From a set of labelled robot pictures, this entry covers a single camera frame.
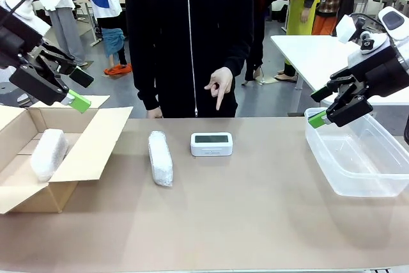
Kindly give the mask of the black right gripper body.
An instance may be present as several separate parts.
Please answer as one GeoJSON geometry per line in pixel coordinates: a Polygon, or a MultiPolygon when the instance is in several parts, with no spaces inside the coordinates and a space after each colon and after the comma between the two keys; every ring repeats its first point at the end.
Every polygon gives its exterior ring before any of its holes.
{"type": "Polygon", "coordinates": [[[349,70],[362,83],[365,97],[387,97],[408,87],[408,65],[389,42],[368,54],[349,55],[349,70]]]}

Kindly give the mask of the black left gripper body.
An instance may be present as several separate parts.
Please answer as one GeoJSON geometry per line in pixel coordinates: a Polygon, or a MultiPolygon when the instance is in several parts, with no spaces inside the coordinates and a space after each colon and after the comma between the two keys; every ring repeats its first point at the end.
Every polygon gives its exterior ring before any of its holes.
{"type": "Polygon", "coordinates": [[[35,59],[29,59],[27,54],[41,46],[43,36],[1,7],[1,20],[5,17],[5,22],[1,24],[1,68],[18,68],[22,64],[40,68],[40,64],[35,59]]]}

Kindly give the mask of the person's left hand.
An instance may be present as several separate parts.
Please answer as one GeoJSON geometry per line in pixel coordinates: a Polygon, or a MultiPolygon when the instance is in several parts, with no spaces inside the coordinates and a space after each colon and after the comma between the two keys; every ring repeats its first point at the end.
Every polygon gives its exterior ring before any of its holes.
{"type": "Polygon", "coordinates": [[[228,67],[222,67],[211,75],[210,82],[204,88],[209,90],[212,97],[217,99],[216,110],[219,111],[224,95],[231,91],[233,74],[228,67]]]}

